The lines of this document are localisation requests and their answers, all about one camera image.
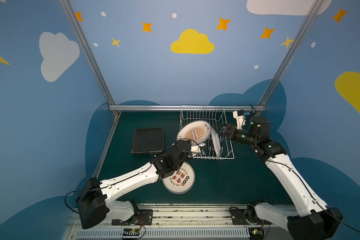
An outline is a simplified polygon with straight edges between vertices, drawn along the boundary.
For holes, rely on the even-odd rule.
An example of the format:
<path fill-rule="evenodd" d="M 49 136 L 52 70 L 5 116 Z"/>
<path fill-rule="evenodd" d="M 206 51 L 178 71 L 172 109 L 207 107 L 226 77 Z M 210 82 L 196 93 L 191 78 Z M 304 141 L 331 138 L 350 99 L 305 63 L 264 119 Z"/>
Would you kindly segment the white round plate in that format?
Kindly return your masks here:
<path fill-rule="evenodd" d="M 216 153 L 217 158 L 221 157 L 221 145 L 220 145 L 220 138 L 218 133 L 215 131 L 215 129 L 211 129 L 211 136 L 213 140 L 213 146 Z"/>
<path fill-rule="evenodd" d="M 173 194 L 184 194 L 194 185 L 196 175 L 194 169 L 188 163 L 183 163 L 179 170 L 170 177 L 163 179 L 164 187 Z"/>
<path fill-rule="evenodd" d="M 192 146 L 204 143 L 211 134 L 212 126 L 206 121 L 194 121 L 179 131 L 177 140 L 189 141 Z"/>

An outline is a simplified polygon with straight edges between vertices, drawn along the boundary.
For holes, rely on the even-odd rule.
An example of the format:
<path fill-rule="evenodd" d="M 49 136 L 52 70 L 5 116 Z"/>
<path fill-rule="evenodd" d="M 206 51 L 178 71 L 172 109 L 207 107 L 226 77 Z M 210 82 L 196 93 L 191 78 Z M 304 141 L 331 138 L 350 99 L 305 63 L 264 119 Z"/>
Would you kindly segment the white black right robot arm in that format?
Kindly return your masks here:
<path fill-rule="evenodd" d="M 250 146 L 282 184 L 296 210 L 291 212 L 263 201 L 253 201 L 247 205 L 247 222 L 269 222 L 289 232 L 295 240 L 333 237 L 343 219 L 341 211 L 330 208 L 315 193 L 294 167 L 282 145 L 270 139 L 270 122 L 266 118 L 251 117 L 249 125 L 247 131 L 229 123 L 217 125 L 214 130 L 221 137 Z"/>

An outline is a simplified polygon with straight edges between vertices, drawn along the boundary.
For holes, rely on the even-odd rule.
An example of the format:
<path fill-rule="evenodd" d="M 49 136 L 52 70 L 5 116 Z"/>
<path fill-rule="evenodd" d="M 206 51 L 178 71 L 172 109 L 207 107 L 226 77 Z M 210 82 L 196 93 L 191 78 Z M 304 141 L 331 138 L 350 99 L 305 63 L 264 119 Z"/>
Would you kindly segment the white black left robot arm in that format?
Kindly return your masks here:
<path fill-rule="evenodd" d="M 191 140 L 179 140 L 168 153 L 156 156 L 151 162 L 119 177 L 86 181 L 76 197 L 83 229 L 100 224 L 108 214 L 125 223 L 135 223 L 140 210 L 134 201 L 120 202 L 119 198 L 142 186 L 171 177 L 185 161 L 204 151 L 204 144 L 192 145 Z"/>

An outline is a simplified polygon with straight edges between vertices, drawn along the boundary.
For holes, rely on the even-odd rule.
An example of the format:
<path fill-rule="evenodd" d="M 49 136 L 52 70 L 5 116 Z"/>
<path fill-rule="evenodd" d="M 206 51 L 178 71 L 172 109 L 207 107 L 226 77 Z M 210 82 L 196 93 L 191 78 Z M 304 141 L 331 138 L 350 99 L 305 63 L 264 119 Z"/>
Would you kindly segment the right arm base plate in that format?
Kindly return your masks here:
<path fill-rule="evenodd" d="M 271 225 L 268 221 L 261 220 L 257 217 L 255 209 L 239 209 L 237 207 L 229 208 L 233 225 Z"/>

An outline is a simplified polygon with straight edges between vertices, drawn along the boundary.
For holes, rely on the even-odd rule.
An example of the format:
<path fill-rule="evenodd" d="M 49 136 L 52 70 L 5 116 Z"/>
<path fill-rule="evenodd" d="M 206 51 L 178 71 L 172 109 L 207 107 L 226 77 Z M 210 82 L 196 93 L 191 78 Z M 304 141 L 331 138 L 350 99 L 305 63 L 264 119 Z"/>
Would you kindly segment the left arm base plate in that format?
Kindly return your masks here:
<path fill-rule="evenodd" d="M 135 212 L 131 218 L 126 221 L 112 220 L 112 226 L 130 226 L 130 225 L 143 225 L 150 226 L 153 220 L 153 210 L 139 210 Z"/>

